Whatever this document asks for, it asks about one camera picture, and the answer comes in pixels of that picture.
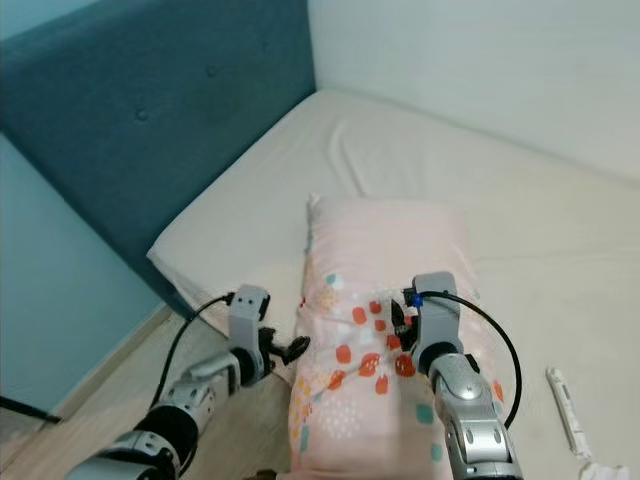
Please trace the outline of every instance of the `pink pillow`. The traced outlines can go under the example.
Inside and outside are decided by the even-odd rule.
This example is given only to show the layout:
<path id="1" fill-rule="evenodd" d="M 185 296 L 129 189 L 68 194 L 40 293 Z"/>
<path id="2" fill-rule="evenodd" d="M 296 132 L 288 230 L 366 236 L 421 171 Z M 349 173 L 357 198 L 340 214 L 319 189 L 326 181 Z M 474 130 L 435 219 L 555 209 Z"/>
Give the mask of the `pink pillow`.
<path id="1" fill-rule="evenodd" d="M 401 351 L 390 310 L 391 299 L 403 305 L 401 289 L 415 275 L 437 271 L 451 272 L 458 295 L 478 301 L 460 213 L 418 200 L 313 196 L 309 223 L 297 330 L 312 343 L 292 391 L 288 478 L 447 478 L 433 396 Z M 465 351 L 493 385 L 500 412 L 486 335 L 483 320 L 461 308 Z"/>

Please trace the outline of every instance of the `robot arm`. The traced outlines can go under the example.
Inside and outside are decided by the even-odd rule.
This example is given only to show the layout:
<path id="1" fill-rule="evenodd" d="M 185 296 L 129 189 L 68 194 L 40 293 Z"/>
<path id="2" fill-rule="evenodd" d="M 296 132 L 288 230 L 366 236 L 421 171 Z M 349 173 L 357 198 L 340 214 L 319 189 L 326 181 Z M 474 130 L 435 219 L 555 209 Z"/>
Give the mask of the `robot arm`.
<path id="1" fill-rule="evenodd" d="M 308 337 L 298 337 L 288 348 L 273 344 L 275 331 L 259 327 L 269 300 L 264 289 L 242 286 L 229 306 L 230 350 L 187 368 L 132 431 L 75 467 L 66 480 L 179 478 L 215 411 L 273 370 L 269 354 L 286 365 L 308 347 Z"/>
<path id="2" fill-rule="evenodd" d="M 411 351 L 418 371 L 431 381 L 453 478 L 522 480 L 509 433 L 494 411 L 491 388 L 473 358 L 463 354 L 458 337 L 460 305 L 442 299 L 423 301 L 421 294 L 427 291 L 455 295 L 453 275 L 415 277 L 404 296 L 407 305 L 417 307 L 418 316 L 406 327 L 400 309 L 393 323 L 403 349 Z"/>

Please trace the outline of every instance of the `teal upholstered headboard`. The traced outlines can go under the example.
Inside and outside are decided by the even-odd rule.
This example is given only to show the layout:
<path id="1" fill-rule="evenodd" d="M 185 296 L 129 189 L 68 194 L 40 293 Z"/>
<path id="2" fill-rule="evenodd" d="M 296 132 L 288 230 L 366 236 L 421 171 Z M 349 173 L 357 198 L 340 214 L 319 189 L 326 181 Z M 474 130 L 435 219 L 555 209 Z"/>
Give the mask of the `teal upholstered headboard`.
<path id="1" fill-rule="evenodd" d="M 102 0 L 2 62 L 7 137 L 183 312 L 147 250 L 314 91 L 306 0 Z"/>

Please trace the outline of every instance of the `mattress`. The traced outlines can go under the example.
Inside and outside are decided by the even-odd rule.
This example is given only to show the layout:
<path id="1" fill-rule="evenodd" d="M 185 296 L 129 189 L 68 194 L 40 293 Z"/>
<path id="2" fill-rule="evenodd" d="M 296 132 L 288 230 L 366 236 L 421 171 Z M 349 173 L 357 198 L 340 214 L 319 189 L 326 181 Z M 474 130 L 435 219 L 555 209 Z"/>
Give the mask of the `mattress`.
<path id="1" fill-rule="evenodd" d="M 285 343 L 300 301 L 310 193 L 460 207 L 483 306 L 522 363 L 523 403 L 511 431 L 526 478 L 577 478 L 583 464 L 569 451 L 547 366 L 563 371 L 596 459 L 640 471 L 638 185 L 424 114 L 320 91 L 185 209 L 149 257 L 194 307 L 241 283 L 264 286 L 269 321 Z M 399 249 L 412 228 L 398 232 Z M 220 311 L 207 319 L 224 330 Z"/>

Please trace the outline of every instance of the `bed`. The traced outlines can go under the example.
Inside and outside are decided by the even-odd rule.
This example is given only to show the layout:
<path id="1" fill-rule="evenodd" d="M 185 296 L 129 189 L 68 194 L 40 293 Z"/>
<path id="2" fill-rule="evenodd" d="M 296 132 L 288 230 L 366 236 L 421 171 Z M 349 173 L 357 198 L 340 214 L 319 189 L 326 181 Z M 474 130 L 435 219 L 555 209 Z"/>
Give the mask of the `bed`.
<path id="1" fill-rule="evenodd" d="M 236 2 L 222 16 L 224 2 L 183 2 L 180 15 L 160 0 L 115 13 L 104 3 L 82 13 L 102 27 L 98 39 L 95 29 L 70 34 L 71 22 L 54 26 L 53 46 L 38 45 L 35 34 L 16 40 L 4 128 L 170 305 L 188 312 L 220 290 L 257 283 L 271 292 L 269 315 L 286 341 L 300 300 L 310 193 L 453 203 L 467 217 L 484 305 L 523 364 L 512 431 L 526 477 L 577 478 L 582 465 L 568 450 L 547 366 L 565 373 L 597 460 L 640 471 L 637 185 L 405 107 L 313 93 L 305 2 Z M 202 12 L 220 28 L 199 21 Z M 180 47 L 151 33 L 165 29 L 175 39 L 176 18 L 192 32 L 175 40 Z M 234 43 L 241 35 L 224 28 L 234 22 L 250 25 L 243 48 Z M 108 44 L 114 32 L 134 31 L 129 43 Z M 72 48 L 83 35 L 100 58 L 128 55 L 119 65 L 129 77 L 86 67 L 102 60 Z M 224 45 L 208 49 L 215 61 L 202 53 L 176 60 L 178 50 L 154 56 L 149 42 L 191 54 Z M 70 68 L 58 68 L 60 61 Z M 168 70 L 159 67 L 167 62 Z M 109 82 L 93 81 L 92 71 Z M 74 72 L 89 80 L 63 87 Z M 155 82 L 168 82 L 166 90 Z M 78 88 L 91 94 L 69 110 Z M 183 102 L 194 92 L 197 102 Z M 86 126 L 87 113 L 102 107 L 100 128 Z M 64 129 L 55 125 L 61 118 Z M 122 204 L 135 207 L 123 213 Z M 398 248 L 403 235 L 411 225 L 399 232 Z M 208 319 L 219 325 L 215 313 Z"/>

